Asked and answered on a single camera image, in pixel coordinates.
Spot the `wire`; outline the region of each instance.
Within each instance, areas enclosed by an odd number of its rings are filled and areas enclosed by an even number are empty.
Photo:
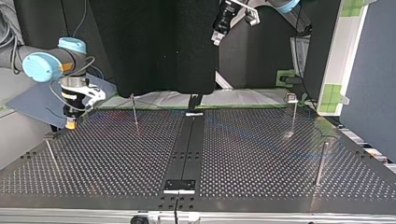
[[[15,36],[14,48],[12,49],[12,53],[11,53],[11,65],[12,65],[12,72],[14,73],[14,75],[18,75],[21,72],[15,66],[15,59],[17,58],[17,51],[18,51],[18,38]]]
[[[298,11],[297,22],[296,22],[296,27],[295,27],[296,28],[296,35],[294,37],[294,53],[295,53],[295,57],[296,57],[296,61],[297,61],[297,72],[298,72],[297,76],[303,82],[303,87],[304,87],[304,90],[305,90],[306,94],[308,95],[308,98],[312,99],[312,97],[309,95],[308,89],[306,88],[304,79],[302,77],[300,63],[299,63],[299,60],[298,60],[298,52],[297,52],[298,51],[297,50],[298,22],[300,21],[302,10],[303,10],[303,4],[300,4],[300,10]],[[312,105],[314,106],[315,110],[318,111],[318,107],[313,102],[312,102]]]
[[[105,74],[103,74],[102,70],[100,70],[98,67],[95,67],[93,65],[91,65],[91,68],[93,68],[100,74],[100,76],[102,77],[102,80],[105,80]]]
[[[61,117],[59,115],[57,115],[55,112],[53,112],[51,109],[49,109],[48,107],[46,107],[46,110],[48,110],[53,116],[55,116],[58,119],[66,119],[65,117]]]
[[[81,22],[79,23],[78,27],[76,28],[75,32],[73,33],[73,37],[76,36],[78,29],[81,27],[82,23],[84,23],[86,17],[87,17],[87,0],[85,0],[85,3],[84,3],[84,15],[82,16]]]
[[[58,99],[59,99],[62,103],[64,103],[65,105],[68,105],[68,106],[70,106],[71,108],[73,108],[73,109],[75,109],[75,110],[77,110],[77,111],[83,111],[83,112],[87,111],[86,109],[80,109],[80,108],[77,108],[77,107],[75,107],[75,106],[72,106],[72,105],[68,104],[61,96],[59,96],[59,95],[55,92],[55,90],[53,89],[53,83],[54,83],[56,80],[52,80],[51,83],[49,84],[49,89],[50,89],[50,91],[56,96],[56,98],[58,98]]]
[[[11,5],[5,3],[5,2],[0,2],[0,6],[2,6],[2,7],[7,7],[7,8],[10,9],[13,13],[17,14],[17,11],[15,10],[15,8],[12,7]]]
[[[85,60],[87,61],[89,59],[91,59],[91,61],[89,63],[86,63],[84,66],[79,68],[76,72],[70,73],[70,74],[66,75],[65,77],[80,76],[80,74],[79,74],[80,72],[86,70],[88,67],[90,67],[96,61],[96,58],[93,56],[88,56]]]

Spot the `vertical metal pin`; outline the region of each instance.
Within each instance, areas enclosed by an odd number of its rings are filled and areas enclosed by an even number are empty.
[[[317,174],[317,180],[315,181],[315,186],[319,187],[320,186],[320,179],[323,173],[323,166],[324,166],[324,159],[325,159],[325,152],[327,151],[327,149],[329,148],[329,143],[328,142],[324,142],[323,144],[323,148],[321,151],[321,155],[320,155],[320,162],[319,162],[319,168],[318,168],[318,174]]]
[[[294,104],[293,122],[296,120],[297,104],[298,104],[298,102]]]
[[[138,125],[139,123],[137,122],[137,115],[136,115],[136,103],[134,101],[134,94],[131,94],[131,100],[132,100],[132,108],[134,109],[134,124]]]
[[[56,160],[55,154],[53,154],[52,147],[50,146],[50,141],[46,140],[46,143],[47,143],[47,147],[49,149],[50,156],[52,157],[53,160]]]

